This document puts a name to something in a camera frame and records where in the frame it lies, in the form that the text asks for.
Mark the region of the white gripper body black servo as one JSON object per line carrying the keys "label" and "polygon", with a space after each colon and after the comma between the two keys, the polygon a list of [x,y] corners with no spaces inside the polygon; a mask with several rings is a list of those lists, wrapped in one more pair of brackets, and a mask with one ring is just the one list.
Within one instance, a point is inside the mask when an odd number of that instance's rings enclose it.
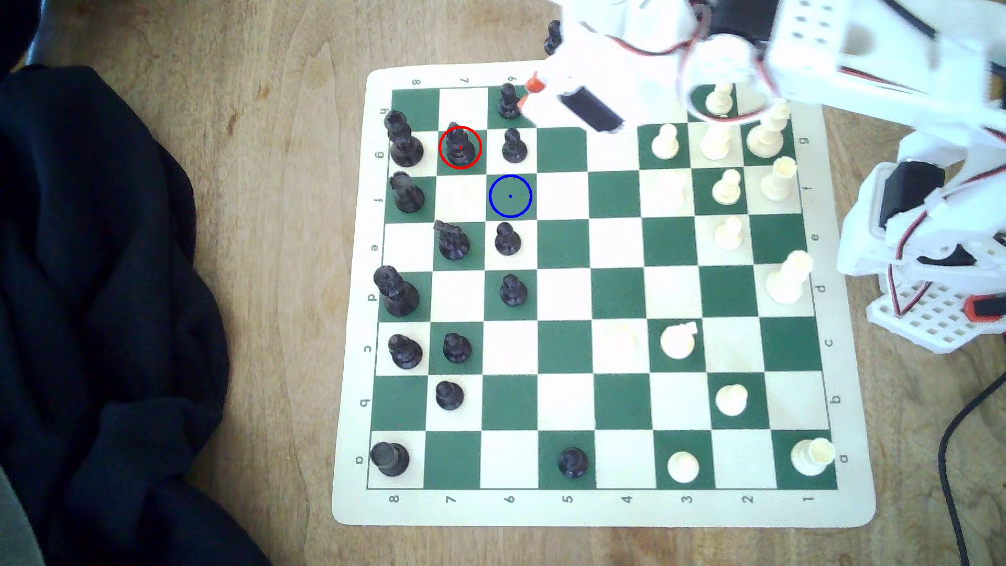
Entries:
{"label": "white gripper body black servo", "polygon": [[675,101],[676,64],[700,21],[688,1],[558,1],[550,96],[589,131],[617,133]]}

